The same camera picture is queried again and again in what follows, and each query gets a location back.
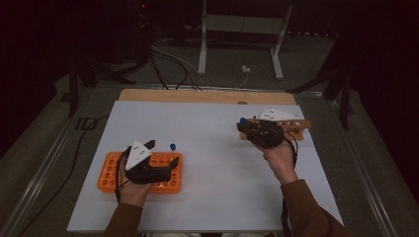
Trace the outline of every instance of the gray floor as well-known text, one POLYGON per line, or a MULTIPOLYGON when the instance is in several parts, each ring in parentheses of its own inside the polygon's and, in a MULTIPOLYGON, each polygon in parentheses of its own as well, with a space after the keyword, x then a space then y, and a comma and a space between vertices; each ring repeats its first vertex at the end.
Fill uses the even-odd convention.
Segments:
MULTIPOLYGON (((285 80, 274 79, 269 58, 268 40, 244 46, 215 47, 209 50, 208 71, 202 80, 187 65, 195 82, 208 90, 264 90, 283 91, 300 85, 317 74, 329 48, 331 39, 311 37, 286 37, 280 52, 285 80), (251 70, 247 82, 241 65, 251 70)), ((183 43, 164 40, 155 45, 159 50, 181 57, 198 66, 199 41, 189 39, 183 43)), ((166 60, 156 59, 162 74, 180 82, 183 69, 166 60)), ((150 66, 144 66, 127 76, 134 80, 136 88, 161 86, 150 66)), ((346 227, 354 236, 418 236, 419 208, 401 176, 396 170, 381 138, 364 110, 356 92, 351 94, 349 131, 344 131, 336 121, 335 102, 320 97, 325 84, 311 88, 309 92, 295 95, 297 103, 313 128, 310 130, 324 171, 346 227)), ((81 89, 81 107, 75 120, 68 119, 69 105, 59 102, 68 92, 68 78, 56 83, 58 93, 45 107, 40 116, 0 160, 0 226, 4 228, 8 218, 19 206, 23 191, 39 169, 45 157, 52 151, 58 153, 55 163, 50 164, 42 189, 36 190, 38 198, 23 211, 25 226, 52 196, 70 171, 82 131, 74 130, 79 117, 99 118, 108 115, 113 102, 123 88, 116 82, 103 80, 95 89, 81 89), (69 127, 62 144, 55 144, 61 132, 69 127)), ((106 121, 101 120, 95 130, 86 132, 77 156, 76 169, 60 194, 53 200, 23 236, 100 236, 66 232, 66 226, 77 200, 90 162, 100 141, 106 121)))

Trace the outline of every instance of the metal stand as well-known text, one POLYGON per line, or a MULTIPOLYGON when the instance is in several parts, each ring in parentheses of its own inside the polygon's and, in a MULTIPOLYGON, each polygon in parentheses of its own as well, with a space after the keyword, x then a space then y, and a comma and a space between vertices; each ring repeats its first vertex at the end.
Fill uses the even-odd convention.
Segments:
POLYGON ((212 15, 207 14, 207 0, 203 0, 203 26, 198 73, 202 76, 206 74, 208 52, 207 31, 270 34, 278 35, 277 44, 270 51, 275 78, 277 80, 284 80, 278 54, 286 34, 292 10, 293 5, 289 5, 282 19, 212 15))

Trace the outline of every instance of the dark background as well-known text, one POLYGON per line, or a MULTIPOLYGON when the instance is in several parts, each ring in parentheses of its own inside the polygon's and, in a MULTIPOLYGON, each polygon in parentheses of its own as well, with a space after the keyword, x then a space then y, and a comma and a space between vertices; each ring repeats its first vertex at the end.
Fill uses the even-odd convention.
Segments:
MULTIPOLYGON (((133 35, 134 1, 3 1, 0 7, 1 130, 0 156, 55 95, 53 83, 68 73, 75 46, 103 62, 119 62, 133 35)), ((143 1, 137 9, 153 26, 178 40, 184 26, 199 26, 196 0, 143 1)), ((210 1, 209 11, 275 17, 277 1, 210 1), (252 11, 243 6, 254 4, 252 11)), ((288 28, 337 38, 322 70, 351 68, 357 90, 391 156, 418 199, 419 5, 403 1, 298 1, 288 28)))

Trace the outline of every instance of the blue object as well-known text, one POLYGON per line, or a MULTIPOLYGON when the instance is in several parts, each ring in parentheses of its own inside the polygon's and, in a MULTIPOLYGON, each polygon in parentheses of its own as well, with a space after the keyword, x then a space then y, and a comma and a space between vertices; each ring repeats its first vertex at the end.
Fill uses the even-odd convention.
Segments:
POLYGON ((240 118, 240 124, 244 125, 246 124, 246 121, 247 121, 246 118, 240 118))
POLYGON ((175 145, 175 143, 170 144, 170 149, 172 149, 172 151, 176 150, 176 145, 175 145))

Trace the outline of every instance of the wire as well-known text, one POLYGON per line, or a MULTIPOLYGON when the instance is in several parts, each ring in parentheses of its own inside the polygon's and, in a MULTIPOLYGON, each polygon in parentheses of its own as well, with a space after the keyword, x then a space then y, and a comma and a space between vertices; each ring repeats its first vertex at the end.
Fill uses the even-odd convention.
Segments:
POLYGON ((120 185, 120 166, 121 166, 121 162, 123 161, 123 158, 127 155, 129 155, 129 152, 131 150, 131 147, 129 146, 126 151, 124 151, 123 153, 121 153, 120 158, 118 159, 118 163, 117 163, 117 168, 115 171, 115 196, 117 197, 117 201, 118 203, 120 203, 120 199, 121 199, 121 193, 120 193, 120 188, 125 185, 129 179, 127 181, 125 181, 123 184, 120 185))
POLYGON ((80 151, 80 146, 81 143, 83 141, 83 137, 86 134, 86 132, 92 128, 95 127, 95 125, 98 123, 99 120, 101 119, 105 119, 108 118, 109 116, 104 116, 104 117, 100 117, 100 118, 87 118, 87 119, 92 119, 93 121, 86 127, 83 129, 83 133, 80 136, 80 139, 77 143, 77 148, 76 151, 74 153, 74 157, 73 157, 73 163, 71 165, 71 169, 70 172, 68 173, 67 177, 65 178, 64 182, 61 184, 61 186, 58 188, 57 191, 55 191, 55 193, 52 195, 52 197, 46 202, 46 204, 41 208, 41 210, 28 222, 28 224, 20 231, 19 233, 19 237, 23 236, 25 234, 25 232, 28 230, 28 228, 37 220, 37 218, 43 213, 43 211, 52 203, 52 201, 59 195, 59 193, 61 192, 61 190, 65 187, 65 185, 67 184, 68 180, 70 179, 71 175, 74 172, 74 169, 76 167, 76 163, 77 163, 77 158, 78 158, 78 154, 80 151))
POLYGON ((294 154, 293 165, 295 166, 296 156, 298 155, 298 142, 296 142, 295 137, 289 131, 284 130, 284 132, 288 134, 293 139, 293 142, 295 143, 295 146, 293 146, 293 143, 285 137, 285 141, 293 148, 293 154, 294 154))
POLYGON ((165 41, 171 41, 171 40, 175 40, 175 39, 173 39, 173 38, 162 39, 162 40, 160 40, 160 41, 155 41, 153 44, 160 44, 160 43, 162 43, 162 42, 165 42, 165 41))
POLYGON ((172 57, 172 56, 170 56, 170 55, 167 55, 167 54, 163 54, 162 52, 160 52, 160 51, 156 51, 156 50, 153 50, 152 49, 152 52, 154 52, 154 53, 158 53, 158 54, 161 54, 161 55, 164 55, 164 56, 166 56, 166 57, 161 57, 161 56, 157 56, 157 55, 154 55, 154 54, 152 54, 152 55, 154 55, 155 57, 157 57, 157 58, 161 58, 161 59, 164 59, 164 60, 168 60, 168 61, 172 61, 172 62, 175 62, 176 64, 178 64, 178 65, 180 65, 182 68, 183 68, 183 70, 184 70, 184 73, 185 73, 185 77, 184 77, 184 79, 183 79, 183 81, 181 81, 180 83, 178 83, 178 85, 176 86, 176 90, 182 85, 182 84, 184 84, 186 81, 187 81, 187 79, 188 78, 190 78, 190 80, 191 80, 191 82, 192 82, 192 85, 191 84, 187 84, 187 85, 189 85, 189 86, 191 86, 192 88, 194 88, 194 90, 201 90, 202 91, 202 89, 194 82, 194 80, 192 79, 192 76, 191 76, 191 74, 189 73, 189 71, 188 71, 188 69, 183 65, 183 63, 179 60, 179 59, 177 59, 177 58, 174 58, 174 57, 172 57))
POLYGON ((241 83, 240 86, 234 87, 232 89, 238 89, 238 88, 242 87, 244 84, 246 84, 248 78, 249 78, 249 72, 246 72, 246 78, 244 79, 244 82, 241 83))
POLYGON ((124 185, 126 185, 126 183, 128 183, 130 180, 126 180, 125 182, 123 182, 121 185, 118 186, 118 189, 122 188, 124 185))
POLYGON ((151 66, 154 68, 154 71, 157 74, 158 80, 160 81, 161 85, 162 85, 162 89, 165 88, 166 90, 169 90, 169 88, 167 87, 166 83, 164 82, 164 77, 161 74, 161 71, 157 68, 156 63, 154 61, 153 56, 150 56, 150 61, 151 61, 151 66))
POLYGON ((154 46, 154 45, 151 45, 151 47, 152 48, 154 48, 154 50, 156 50, 156 51, 158 51, 158 52, 160 52, 160 53, 162 53, 162 54, 164 54, 164 55, 167 55, 167 56, 170 56, 170 57, 173 57, 173 58, 176 58, 176 59, 178 59, 178 60, 180 60, 180 61, 182 61, 182 62, 184 62, 184 63, 186 63, 188 66, 190 66, 192 69, 194 69, 194 71, 197 73, 197 75, 198 75, 198 78, 200 79, 200 81, 205 85, 205 86, 207 86, 207 87, 209 87, 209 88, 211 88, 211 86, 210 85, 208 85, 204 80, 203 80, 203 78, 200 76, 200 74, 199 74, 199 72, 198 72, 198 70, 191 64, 191 63, 189 63, 188 61, 186 61, 185 59, 182 59, 182 58, 180 58, 180 57, 177 57, 177 56, 174 56, 174 55, 171 55, 171 54, 169 54, 169 53, 166 53, 166 52, 163 52, 163 51, 161 51, 161 50, 159 50, 156 46, 154 46))

